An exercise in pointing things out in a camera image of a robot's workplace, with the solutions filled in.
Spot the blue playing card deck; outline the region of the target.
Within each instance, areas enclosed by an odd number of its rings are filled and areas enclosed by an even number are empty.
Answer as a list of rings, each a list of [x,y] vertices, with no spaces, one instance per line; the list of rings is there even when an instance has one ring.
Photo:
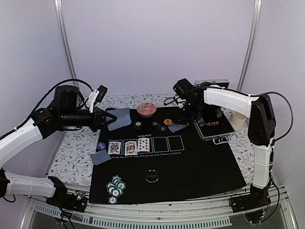
[[[130,108],[109,110],[107,113],[117,117],[116,121],[107,125],[109,131],[114,131],[132,123],[130,117]]]

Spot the dealt blue card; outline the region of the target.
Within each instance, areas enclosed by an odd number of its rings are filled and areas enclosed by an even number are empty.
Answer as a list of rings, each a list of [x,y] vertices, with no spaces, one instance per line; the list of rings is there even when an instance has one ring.
[[[104,152],[104,151],[100,151],[95,154],[90,154],[90,157],[91,157],[93,164],[96,166],[99,164],[102,164],[106,161],[111,160],[111,157],[108,155],[108,153]]]
[[[172,123],[168,126],[168,129],[172,132],[172,133],[176,133],[184,128],[186,128],[187,125],[182,125],[182,124],[175,124]]]

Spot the orange big blind button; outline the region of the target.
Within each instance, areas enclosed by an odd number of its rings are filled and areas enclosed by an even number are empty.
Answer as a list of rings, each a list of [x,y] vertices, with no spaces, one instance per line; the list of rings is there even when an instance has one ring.
[[[165,125],[171,125],[173,122],[172,122],[171,119],[165,119],[165,120],[163,121],[163,123],[164,123]]]

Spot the purple small blind button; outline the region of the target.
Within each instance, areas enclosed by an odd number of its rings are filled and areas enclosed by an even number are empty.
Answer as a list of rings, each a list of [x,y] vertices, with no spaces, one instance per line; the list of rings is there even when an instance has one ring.
[[[99,142],[99,143],[97,144],[97,149],[98,149],[99,151],[105,150],[106,148],[107,148],[107,147],[106,147],[106,144],[103,143],[103,142]]]

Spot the red poker chip stack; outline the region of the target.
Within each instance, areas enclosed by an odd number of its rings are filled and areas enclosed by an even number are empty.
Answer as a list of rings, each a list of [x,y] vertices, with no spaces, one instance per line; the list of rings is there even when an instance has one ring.
[[[142,129],[142,123],[141,122],[135,122],[133,127],[134,127],[135,130],[141,130]]]

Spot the black poker chip stack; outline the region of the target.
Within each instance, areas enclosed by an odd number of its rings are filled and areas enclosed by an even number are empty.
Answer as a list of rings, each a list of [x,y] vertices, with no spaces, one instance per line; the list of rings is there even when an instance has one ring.
[[[165,126],[160,126],[160,127],[159,127],[159,130],[160,130],[160,131],[166,131],[166,127],[165,127]]]

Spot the black 100 poker chip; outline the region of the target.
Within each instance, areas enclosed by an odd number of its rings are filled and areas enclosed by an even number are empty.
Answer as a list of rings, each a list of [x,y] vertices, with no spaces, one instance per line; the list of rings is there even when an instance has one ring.
[[[152,122],[152,126],[153,126],[153,127],[159,127],[160,124],[159,124],[158,122],[154,121],[154,122]]]

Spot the blue green chip stack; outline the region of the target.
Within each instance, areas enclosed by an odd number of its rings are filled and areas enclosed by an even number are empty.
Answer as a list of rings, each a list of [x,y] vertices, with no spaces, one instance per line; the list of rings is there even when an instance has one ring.
[[[126,184],[122,181],[120,176],[116,175],[112,177],[111,182],[106,185],[106,188],[108,194],[111,196],[120,197],[126,189]]]

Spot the clear dealer button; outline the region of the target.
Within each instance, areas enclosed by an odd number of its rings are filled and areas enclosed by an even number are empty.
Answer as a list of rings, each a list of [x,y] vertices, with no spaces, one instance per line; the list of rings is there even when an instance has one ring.
[[[145,173],[144,178],[148,183],[155,183],[159,180],[159,173],[155,169],[150,169]]]

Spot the blue white poker chip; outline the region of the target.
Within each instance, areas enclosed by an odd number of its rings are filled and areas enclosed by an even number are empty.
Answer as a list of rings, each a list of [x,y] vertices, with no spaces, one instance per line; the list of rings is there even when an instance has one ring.
[[[118,202],[118,199],[115,196],[110,196],[108,198],[108,203],[111,204],[111,205],[115,205],[115,204],[117,204],[117,202]]]

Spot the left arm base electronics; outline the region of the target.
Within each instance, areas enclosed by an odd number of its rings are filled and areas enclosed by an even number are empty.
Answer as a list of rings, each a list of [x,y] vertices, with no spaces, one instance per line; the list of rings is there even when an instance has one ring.
[[[85,196],[85,192],[76,190],[73,193],[68,193],[65,186],[59,186],[55,188],[52,197],[46,198],[46,203],[55,206],[60,210],[71,210],[84,213],[88,199]]]

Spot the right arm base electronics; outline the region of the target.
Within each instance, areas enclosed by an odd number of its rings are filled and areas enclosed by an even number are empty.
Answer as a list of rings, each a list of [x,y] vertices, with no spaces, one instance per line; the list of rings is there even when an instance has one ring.
[[[233,213],[252,210],[244,214],[246,221],[250,224],[260,224],[270,212],[270,204],[268,192],[247,195],[234,194],[229,198],[229,206]]]

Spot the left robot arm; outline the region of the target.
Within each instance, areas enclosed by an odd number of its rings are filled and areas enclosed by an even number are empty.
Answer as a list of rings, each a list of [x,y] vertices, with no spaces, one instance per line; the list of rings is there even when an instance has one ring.
[[[36,106],[21,124],[1,136],[0,165],[4,166],[22,150],[55,132],[77,131],[82,127],[96,132],[116,121],[116,116],[96,107],[107,90],[101,85],[91,90],[88,99],[84,99],[78,87],[62,83],[52,87],[54,98],[48,107]],[[66,186],[57,177],[27,177],[1,168],[0,196],[9,195],[52,198],[60,207],[67,207],[71,203]]]

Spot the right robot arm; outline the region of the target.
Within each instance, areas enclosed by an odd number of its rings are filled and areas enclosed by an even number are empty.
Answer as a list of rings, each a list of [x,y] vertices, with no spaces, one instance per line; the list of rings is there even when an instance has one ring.
[[[271,185],[274,164],[276,126],[270,97],[244,94],[212,83],[195,86],[185,78],[179,80],[173,90],[178,98],[185,101],[182,106],[185,117],[198,117],[207,104],[223,107],[249,118],[248,138],[254,149],[254,178],[250,194],[244,198],[232,198],[231,205],[240,208],[267,205],[267,192]]]

